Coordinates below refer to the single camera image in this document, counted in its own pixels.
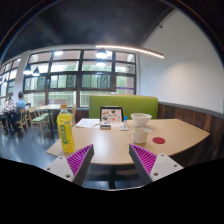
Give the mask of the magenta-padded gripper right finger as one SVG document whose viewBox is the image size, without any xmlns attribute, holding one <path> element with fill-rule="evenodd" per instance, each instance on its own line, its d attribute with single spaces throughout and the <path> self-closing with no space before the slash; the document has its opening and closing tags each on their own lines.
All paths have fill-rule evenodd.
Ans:
<svg viewBox="0 0 224 224">
<path fill-rule="evenodd" d="M 182 169 L 182 166 L 168 155 L 164 153 L 156 155 L 134 144 L 129 145 L 129 154 L 143 185 L 155 182 Z"/>
</svg>

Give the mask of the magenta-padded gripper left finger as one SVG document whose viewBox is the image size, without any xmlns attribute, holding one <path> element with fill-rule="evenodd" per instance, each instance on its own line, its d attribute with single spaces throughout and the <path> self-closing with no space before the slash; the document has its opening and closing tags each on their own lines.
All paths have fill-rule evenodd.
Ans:
<svg viewBox="0 0 224 224">
<path fill-rule="evenodd" d="M 93 155 L 94 147 L 88 145 L 68 157 L 59 156 L 45 170 L 81 186 Z"/>
</svg>

